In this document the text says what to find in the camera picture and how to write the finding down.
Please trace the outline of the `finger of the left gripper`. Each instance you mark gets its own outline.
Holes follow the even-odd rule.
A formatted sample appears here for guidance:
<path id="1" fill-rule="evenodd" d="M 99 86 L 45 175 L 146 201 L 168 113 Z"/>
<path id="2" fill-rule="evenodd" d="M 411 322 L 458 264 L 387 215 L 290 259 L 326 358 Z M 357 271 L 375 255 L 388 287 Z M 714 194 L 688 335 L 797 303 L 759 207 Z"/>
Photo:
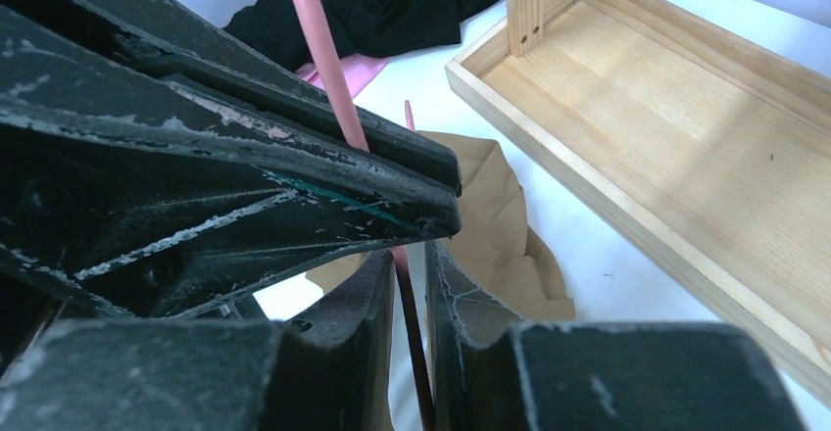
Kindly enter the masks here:
<path id="1" fill-rule="evenodd" d="M 188 133 L 240 113 L 231 131 L 297 156 L 299 174 L 354 182 L 371 166 L 462 190 L 455 153 L 359 111 L 368 147 L 347 144 L 326 94 L 176 0 L 1 0 L 8 28 L 2 78 L 46 72 L 32 104 L 132 127 L 181 118 Z"/>
<path id="2" fill-rule="evenodd" d="M 292 167 L 181 118 L 132 127 L 29 103 L 46 72 L 1 75 L 1 270 L 112 316 L 188 317 L 357 252 L 459 232 L 460 193 L 371 166 L 354 182 Z"/>

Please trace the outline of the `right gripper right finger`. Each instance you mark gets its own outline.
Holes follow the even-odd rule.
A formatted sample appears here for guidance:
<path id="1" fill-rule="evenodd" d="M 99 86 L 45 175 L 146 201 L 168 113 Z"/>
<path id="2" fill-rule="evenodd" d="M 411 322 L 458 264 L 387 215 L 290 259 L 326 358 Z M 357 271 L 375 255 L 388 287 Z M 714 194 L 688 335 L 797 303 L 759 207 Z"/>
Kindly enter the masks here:
<path id="1" fill-rule="evenodd" d="M 714 322 L 532 322 L 425 247 L 440 430 L 800 430 L 762 348 Z"/>

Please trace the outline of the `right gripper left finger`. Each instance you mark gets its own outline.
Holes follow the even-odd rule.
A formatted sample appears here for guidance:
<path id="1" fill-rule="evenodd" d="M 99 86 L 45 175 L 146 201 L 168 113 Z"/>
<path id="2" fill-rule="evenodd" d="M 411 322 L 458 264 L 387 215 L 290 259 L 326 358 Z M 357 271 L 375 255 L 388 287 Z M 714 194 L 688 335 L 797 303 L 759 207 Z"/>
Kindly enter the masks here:
<path id="1" fill-rule="evenodd" d="M 285 323 L 65 320 L 1 388 L 5 430 L 385 430 L 393 260 Z"/>

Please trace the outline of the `tan pleated skirt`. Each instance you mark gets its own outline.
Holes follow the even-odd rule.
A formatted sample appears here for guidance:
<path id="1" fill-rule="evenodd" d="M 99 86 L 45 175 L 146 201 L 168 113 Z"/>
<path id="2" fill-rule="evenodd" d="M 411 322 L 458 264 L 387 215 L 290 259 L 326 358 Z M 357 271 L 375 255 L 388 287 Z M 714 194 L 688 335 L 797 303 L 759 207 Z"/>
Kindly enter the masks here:
<path id="1" fill-rule="evenodd" d="M 460 232 L 409 252 L 430 414 L 439 430 L 538 430 L 547 368 L 533 361 L 531 329 L 573 319 L 573 301 L 500 145 L 433 139 L 456 154 L 463 192 Z M 346 256 L 308 278 L 324 295 L 293 320 L 302 377 L 290 428 L 389 429 L 388 393 L 410 362 L 390 253 Z"/>

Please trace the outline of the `pink wire hanger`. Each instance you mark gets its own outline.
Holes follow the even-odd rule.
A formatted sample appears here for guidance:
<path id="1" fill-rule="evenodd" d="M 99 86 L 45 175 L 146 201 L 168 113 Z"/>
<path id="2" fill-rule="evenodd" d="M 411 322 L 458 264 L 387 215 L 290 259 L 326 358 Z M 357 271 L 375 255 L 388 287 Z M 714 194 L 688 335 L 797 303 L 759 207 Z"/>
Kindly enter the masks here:
<path id="1" fill-rule="evenodd" d="M 354 148 L 368 151 L 367 138 L 353 104 L 321 1 L 292 1 L 313 62 L 346 142 Z M 397 246 L 391 253 L 406 325 L 421 426 L 424 430 L 434 430 L 435 405 L 417 317 L 407 249 Z"/>

